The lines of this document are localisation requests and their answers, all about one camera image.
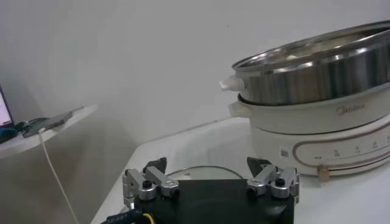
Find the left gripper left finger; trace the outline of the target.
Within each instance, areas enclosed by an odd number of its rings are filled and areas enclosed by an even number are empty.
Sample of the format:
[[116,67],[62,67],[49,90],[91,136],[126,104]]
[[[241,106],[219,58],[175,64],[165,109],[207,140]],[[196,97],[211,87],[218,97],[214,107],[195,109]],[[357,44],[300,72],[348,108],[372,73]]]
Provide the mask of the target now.
[[151,201],[158,195],[177,199],[180,195],[180,184],[165,174],[166,166],[167,158],[162,157],[149,161],[141,171],[126,169],[122,175],[124,205],[130,209],[134,199]]

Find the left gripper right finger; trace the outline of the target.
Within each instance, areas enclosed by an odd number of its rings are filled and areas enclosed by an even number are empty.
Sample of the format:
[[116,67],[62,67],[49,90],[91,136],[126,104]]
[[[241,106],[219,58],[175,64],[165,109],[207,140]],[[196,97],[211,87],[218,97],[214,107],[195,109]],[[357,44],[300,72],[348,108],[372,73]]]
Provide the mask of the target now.
[[280,168],[266,159],[247,157],[247,165],[252,174],[246,182],[249,197],[258,198],[267,193],[276,199],[292,197],[299,203],[300,175],[296,168]]

